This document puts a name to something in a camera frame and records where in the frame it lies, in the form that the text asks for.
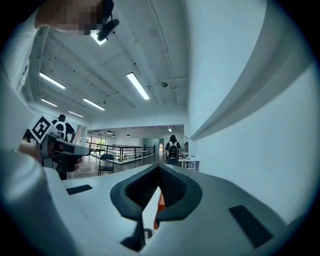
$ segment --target person with backpack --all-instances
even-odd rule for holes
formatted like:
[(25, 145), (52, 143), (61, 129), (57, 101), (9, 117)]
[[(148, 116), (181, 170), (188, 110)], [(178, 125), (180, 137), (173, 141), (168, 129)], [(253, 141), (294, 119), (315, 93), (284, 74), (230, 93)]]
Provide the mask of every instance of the person with backpack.
[(166, 163), (177, 166), (179, 154), (184, 158), (185, 155), (182, 153), (181, 146), (176, 139), (176, 136), (171, 135), (169, 142), (165, 146), (165, 158)]

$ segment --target person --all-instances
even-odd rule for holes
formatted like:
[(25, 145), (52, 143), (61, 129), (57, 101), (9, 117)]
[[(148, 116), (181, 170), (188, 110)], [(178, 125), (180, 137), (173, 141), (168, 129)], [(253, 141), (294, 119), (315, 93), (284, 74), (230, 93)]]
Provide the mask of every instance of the person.
[[(8, 99), (19, 98), (20, 101), (22, 100), (20, 91), (28, 75), (29, 57), (38, 29), (49, 26), (61, 32), (84, 35), (84, 31), (94, 30), (97, 24), (101, 23), (98, 21), (103, 19), (104, 2), (104, 0), (47, 0), (24, 22), (19, 23), (3, 45), (0, 54), (0, 95), (8, 95)], [(10, 123), (20, 123), (14, 128), (17, 139), (11, 143), (4, 141), (1, 143), (1, 147), (3, 146), (4, 149), (19, 148), (21, 153), (28, 154), (41, 163), (39, 146), (19, 140), (26, 131), (27, 120), (32, 118), (32, 112), (26, 104), (21, 103), (19, 106), (23, 106), (21, 111), (24, 110), (25, 117), (28, 118), (22, 120), (18, 114), (11, 116)], [(14, 109), (12, 100), (1, 100), (0, 109)], [(10, 133), (12, 126), (3, 126), (0, 130), (4, 134)], [(52, 147), (52, 145), (48, 145), (48, 152), (52, 151), (53, 153)]]
[(170, 158), (179, 158), (179, 154), (184, 158), (185, 155), (181, 150), (181, 146), (179, 142), (176, 139), (175, 135), (170, 136), (169, 142), (165, 146), (165, 158), (170, 159)]
[[(58, 121), (64, 123), (64, 122), (66, 121), (66, 116), (65, 116), (64, 114), (59, 115)], [(55, 125), (56, 122), (58, 122), (58, 121), (57, 121), (57, 120), (53, 120), (52, 123)], [(62, 131), (62, 130), (63, 130), (63, 127), (62, 127), (61, 124), (60, 124), (60, 125), (58, 124), (56, 128), (57, 128), (59, 131)], [(70, 139), (69, 142), (70, 142), (70, 143), (73, 143), (73, 142), (74, 142), (74, 139), (75, 139), (75, 137), (76, 137), (76, 132), (75, 132), (75, 130), (72, 128), (72, 126), (71, 126), (70, 123), (68, 123), (68, 122), (65, 123), (65, 129), (66, 129), (66, 131), (65, 131), (65, 138), (64, 138), (64, 140), (65, 140), (66, 142), (68, 142), (68, 134), (71, 134), (71, 139)]]

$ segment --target white shirt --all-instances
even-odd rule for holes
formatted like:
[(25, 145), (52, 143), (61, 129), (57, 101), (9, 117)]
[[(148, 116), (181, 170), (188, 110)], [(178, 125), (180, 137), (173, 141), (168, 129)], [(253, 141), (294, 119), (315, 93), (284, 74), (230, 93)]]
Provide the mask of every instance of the white shirt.
[(34, 117), (19, 91), (28, 74), (29, 56), (38, 31), (37, 11), (15, 28), (0, 54), (1, 150), (17, 150)]
[(6, 41), (0, 56), (11, 87), (18, 92), (26, 82), (29, 56), (37, 33), (35, 19), (38, 9), (23, 23), (17, 25)]

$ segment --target fluorescent light tube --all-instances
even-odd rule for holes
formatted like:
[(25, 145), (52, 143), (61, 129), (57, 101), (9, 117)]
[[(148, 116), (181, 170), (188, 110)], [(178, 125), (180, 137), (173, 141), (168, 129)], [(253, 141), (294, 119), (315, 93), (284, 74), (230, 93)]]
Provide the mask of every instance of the fluorescent light tube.
[(71, 113), (71, 114), (74, 114), (74, 115), (76, 115), (76, 116), (78, 116), (78, 117), (84, 117), (83, 115), (80, 115), (80, 114), (76, 114), (76, 113), (74, 113), (74, 112), (72, 112), (72, 111), (68, 111), (69, 113)]
[(51, 102), (49, 102), (49, 101), (47, 101), (47, 100), (45, 100), (45, 99), (43, 99), (43, 98), (42, 98), (41, 100), (42, 100), (43, 102), (45, 102), (45, 103), (48, 103), (48, 104), (52, 105), (52, 106), (55, 106), (55, 107), (57, 106), (56, 104), (53, 104), (53, 103), (51, 103)]
[(49, 76), (45, 75), (44, 73), (40, 73), (40, 77), (48, 80), (49, 82), (53, 83), (54, 85), (60, 87), (61, 89), (65, 89), (66, 87), (62, 85), (61, 83), (58, 83), (57, 81), (51, 79)]
[(137, 77), (135, 76), (135, 74), (129, 73), (126, 75), (127, 78), (129, 78), (129, 80), (131, 81), (131, 83), (134, 85), (134, 87), (138, 90), (138, 92), (142, 95), (142, 97), (145, 100), (149, 100), (149, 96), (147, 95), (147, 93), (145, 92), (144, 88), (142, 87), (142, 85), (140, 84), (140, 82), (138, 81)]
[(105, 43), (107, 41), (107, 39), (103, 39), (102, 41), (98, 40), (98, 36), (97, 36), (97, 32), (93, 32), (91, 33), (91, 36), (94, 38), (94, 40), (99, 44), (102, 45), (103, 43)]
[(105, 108), (100, 107), (100, 106), (98, 106), (97, 104), (93, 103), (92, 101), (88, 100), (87, 98), (84, 98), (83, 100), (84, 100), (85, 102), (91, 104), (92, 106), (95, 106), (96, 108), (98, 108), (98, 109), (100, 109), (100, 110), (106, 110)]

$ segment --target black slot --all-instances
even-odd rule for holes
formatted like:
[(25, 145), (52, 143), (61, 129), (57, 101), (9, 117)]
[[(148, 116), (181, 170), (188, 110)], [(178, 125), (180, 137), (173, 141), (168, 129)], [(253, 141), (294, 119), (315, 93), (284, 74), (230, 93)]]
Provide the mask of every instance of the black slot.
[(75, 186), (75, 187), (70, 187), (67, 188), (66, 191), (68, 192), (69, 195), (74, 195), (78, 194), (87, 190), (91, 190), (92, 187), (89, 185), (82, 185), (82, 186)]
[(243, 205), (229, 208), (229, 211), (255, 248), (268, 242), (273, 237)]

